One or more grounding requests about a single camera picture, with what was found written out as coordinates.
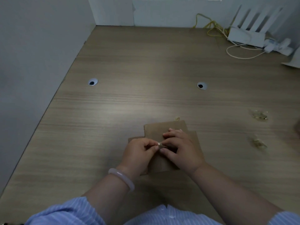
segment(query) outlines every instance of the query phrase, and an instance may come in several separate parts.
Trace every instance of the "googly eye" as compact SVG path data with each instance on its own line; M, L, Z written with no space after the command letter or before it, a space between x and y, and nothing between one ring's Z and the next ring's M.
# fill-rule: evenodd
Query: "googly eye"
M197 87L200 88L201 90L206 90L207 89L207 85L204 82L197 83Z
M96 78L92 78L88 81L88 85L94 86L98 83L98 80Z

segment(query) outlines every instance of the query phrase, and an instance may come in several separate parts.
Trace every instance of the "sleeve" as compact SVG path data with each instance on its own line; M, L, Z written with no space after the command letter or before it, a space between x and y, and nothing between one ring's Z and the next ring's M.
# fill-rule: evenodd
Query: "sleeve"
M300 225L300 216L292 212L279 212L268 225Z
M75 224L106 225L86 197L77 197L61 205L53 205L31 216L24 225Z

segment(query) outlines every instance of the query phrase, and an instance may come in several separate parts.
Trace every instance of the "bracelet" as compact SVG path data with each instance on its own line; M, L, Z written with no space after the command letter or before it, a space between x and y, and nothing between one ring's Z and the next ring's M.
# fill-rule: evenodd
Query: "bracelet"
M129 191L132 192L134 190L134 184L133 182L122 172L120 172L119 170L115 169L115 168L110 168L108 170L108 174L113 174L117 177L119 177L120 179L122 179L123 182L125 182L128 186L129 186Z

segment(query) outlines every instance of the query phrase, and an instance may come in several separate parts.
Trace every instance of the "person's left hand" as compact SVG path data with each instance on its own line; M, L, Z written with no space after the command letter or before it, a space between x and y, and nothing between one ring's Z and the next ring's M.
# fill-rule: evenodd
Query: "person's left hand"
M122 162L117 166L117 170L123 172L133 181L145 171L157 150L158 142L154 140L148 138L133 139L126 146Z

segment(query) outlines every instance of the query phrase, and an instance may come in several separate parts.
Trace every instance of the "blue striped shirt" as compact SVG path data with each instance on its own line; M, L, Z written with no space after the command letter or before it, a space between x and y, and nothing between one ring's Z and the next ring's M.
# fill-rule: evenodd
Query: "blue striped shirt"
M25 225L76 224L105 225L104 220L89 204L86 197L77 197L62 205L53 205L31 216ZM220 223L200 214L178 210L170 205L160 205L125 223L125 225L220 225ZM300 216L292 212L276 214L268 225L300 225Z

